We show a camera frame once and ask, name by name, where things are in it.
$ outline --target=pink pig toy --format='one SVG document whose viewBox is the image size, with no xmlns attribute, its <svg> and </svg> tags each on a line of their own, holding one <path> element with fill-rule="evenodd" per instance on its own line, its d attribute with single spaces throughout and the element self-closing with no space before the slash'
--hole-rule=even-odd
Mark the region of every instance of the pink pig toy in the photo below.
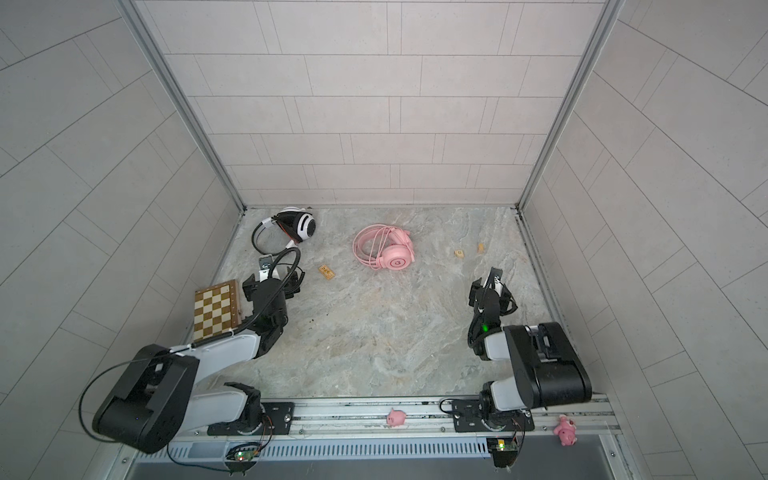
<svg viewBox="0 0 768 480">
<path fill-rule="evenodd" d="M 560 436 L 560 444 L 564 447 L 576 443 L 576 424 L 565 415 L 560 415 L 560 425 L 554 428 L 554 434 Z"/>
<path fill-rule="evenodd" d="M 403 412 L 402 410 L 392 409 L 389 415 L 386 416 L 386 424 L 391 427 L 400 426 L 405 422 L 406 422 L 406 413 Z"/>
</svg>

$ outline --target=black bracket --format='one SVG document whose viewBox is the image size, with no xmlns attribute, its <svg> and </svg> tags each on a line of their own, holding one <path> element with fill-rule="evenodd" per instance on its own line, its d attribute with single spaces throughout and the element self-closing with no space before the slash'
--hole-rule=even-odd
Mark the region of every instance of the black bracket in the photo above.
<svg viewBox="0 0 768 480">
<path fill-rule="evenodd" d="M 483 422 L 480 400 L 451 400 L 451 407 L 453 411 L 453 428 L 457 433 L 514 432 L 519 430 L 518 425 L 526 432 L 530 432 L 535 428 L 533 418 L 520 410 L 505 412 L 505 416 L 508 416 L 508 421 L 506 425 L 500 427 Z"/>
<path fill-rule="evenodd" d="M 293 408 L 295 404 L 293 402 L 265 402 L 261 404 L 264 408 L 264 415 L 270 417 L 272 420 L 272 435 L 288 435 L 290 431 L 290 425 L 293 421 Z M 264 426 L 270 427 L 269 420 L 262 422 L 261 426 L 253 432 L 243 434 L 237 431 L 237 426 L 234 422 L 230 423 L 217 423 L 208 427 L 208 435 L 228 435 L 228 436 L 242 436 L 242 435 L 261 435 L 264 430 Z"/>
</svg>

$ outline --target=small wooden block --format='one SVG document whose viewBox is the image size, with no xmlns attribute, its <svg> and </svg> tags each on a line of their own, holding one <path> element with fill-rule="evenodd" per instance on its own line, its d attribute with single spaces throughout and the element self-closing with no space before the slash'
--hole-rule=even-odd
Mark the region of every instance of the small wooden block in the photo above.
<svg viewBox="0 0 768 480">
<path fill-rule="evenodd" d="M 328 268 L 327 265 L 321 265 L 320 267 L 318 267 L 318 270 L 320 270 L 320 273 L 323 274 L 323 276 L 326 278 L 326 280 L 331 280 L 333 277 L 336 276 L 336 274 L 333 272 L 333 270 Z"/>
</svg>

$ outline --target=mounting plate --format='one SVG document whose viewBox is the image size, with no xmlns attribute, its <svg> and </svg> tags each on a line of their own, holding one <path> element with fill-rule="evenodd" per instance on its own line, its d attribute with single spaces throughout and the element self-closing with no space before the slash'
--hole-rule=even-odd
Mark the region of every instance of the mounting plate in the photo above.
<svg viewBox="0 0 768 480">
<path fill-rule="evenodd" d="M 273 432 L 272 435 L 288 435 L 290 431 L 290 425 L 293 421 L 293 402 L 265 402 L 261 404 L 264 408 L 264 414 L 272 420 Z M 254 432 L 245 434 L 260 435 L 263 427 L 259 427 Z M 226 425 L 211 425 L 208 427 L 208 435 L 243 435 L 237 430 Z"/>
<path fill-rule="evenodd" d="M 457 433 L 464 432 L 514 432 L 517 426 L 510 421 L 504 428 L 492 429 L 485 425 L 480 415 L 480 400 L 452 400 L 452 411 L 458 413 L 459 417 L 453 415 L 453 427 Z M 523 412 L 510 412 L 510 416 L 526 431 L 533 430 L 533 418 L 526 416 Z"/>
</svg>

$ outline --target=chessboard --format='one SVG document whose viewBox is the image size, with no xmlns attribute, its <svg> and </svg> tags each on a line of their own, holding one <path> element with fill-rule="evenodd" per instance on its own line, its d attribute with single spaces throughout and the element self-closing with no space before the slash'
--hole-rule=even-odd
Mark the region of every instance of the chessboard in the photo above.
<svg viewBox="0 0 768 480">
<path fill-rule="evenodd" d="M 194 293 L 194 335 L 201 340 L 240 324 L 237 280 L 209 286 Z"/>
</svg>

